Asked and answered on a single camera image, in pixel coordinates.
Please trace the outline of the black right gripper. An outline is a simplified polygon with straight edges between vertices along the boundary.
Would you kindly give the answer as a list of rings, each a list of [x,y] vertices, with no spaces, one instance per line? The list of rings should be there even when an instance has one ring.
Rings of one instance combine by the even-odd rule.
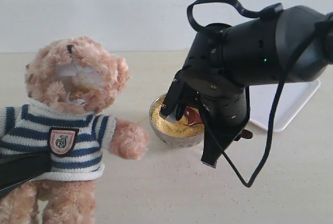
[[[164,97],[160,116],[180,121],[186,106],[198,109],[205,125],[201,162],[216,168],[224,151],[241,138],[249,120],[248,72],[241,58],[251,49],[251,32],[249,23],[233,27],[212,23],[208,29],[220,37],[196,34]]]

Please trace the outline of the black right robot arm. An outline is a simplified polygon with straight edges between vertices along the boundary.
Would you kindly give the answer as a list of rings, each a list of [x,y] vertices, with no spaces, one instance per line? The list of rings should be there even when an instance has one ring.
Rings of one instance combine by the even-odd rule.
[[[160,112],[179,117],[186,106],[199,110],[204,123],[201,161],[215,167],[241,138],[250,118],[249,88],[277,84],[291,55],[307,37],[315,39],[289,71],[286,82],[309,82],[332,63],[332,14],[295,6],[271,18],[237,26],[212,23],[216,40],[197,33],[182,68],[175,74]]]

